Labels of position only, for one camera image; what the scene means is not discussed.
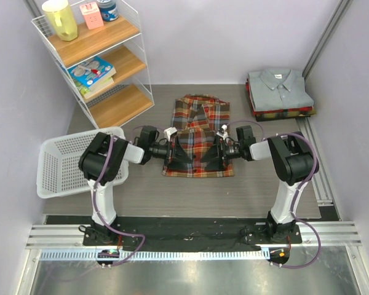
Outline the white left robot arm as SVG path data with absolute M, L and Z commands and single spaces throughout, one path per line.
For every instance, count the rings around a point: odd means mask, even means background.
M 174 171 L 185 171 L 192 164 L 193 159 L 181 147 L 177 133 L 176 128 L 170 127 L 158 140 L 158 129 L 146 125 L 134 143 L 103 132 L 95 135 L 78 164 L 92 196 L 91 225 L 79 227 L 85 245 L 112 245 L 119 240 L 113 181 L 123 162 L 144 165 L 154 157 L 162 159 L 164 166 Z

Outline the brown red plaid shirt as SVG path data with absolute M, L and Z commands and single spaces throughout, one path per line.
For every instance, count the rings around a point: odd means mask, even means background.
M 183 171 L 163 166 L 168 177 L 222 178 L 234 176 L 232 162 L 223 171 L 207 171 L 200 160 L 211 148 L 215 133 L 230 121 L 230 103 L 211 95 L 185 95 L 175 100 L 172 126 L 178 130 L 178 141 L 191 163 Z

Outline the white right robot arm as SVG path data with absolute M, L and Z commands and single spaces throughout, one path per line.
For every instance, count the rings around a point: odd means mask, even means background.
M 207 171 L 223 171 L 232 159 L 248 162 L 271 159 L 279 179 L 276 200 L 268 212 L 263 232 L 274 243 L 287 241 L 296 234 L 296 210 L 308 182 L 318 172 L 319 161 L 314 149 L 301 132 L 276 135 L 258 142 L 251 126 L 236 128 L 237 140 L 232 140 L 223 126 L 212 146 L 201 158 Z

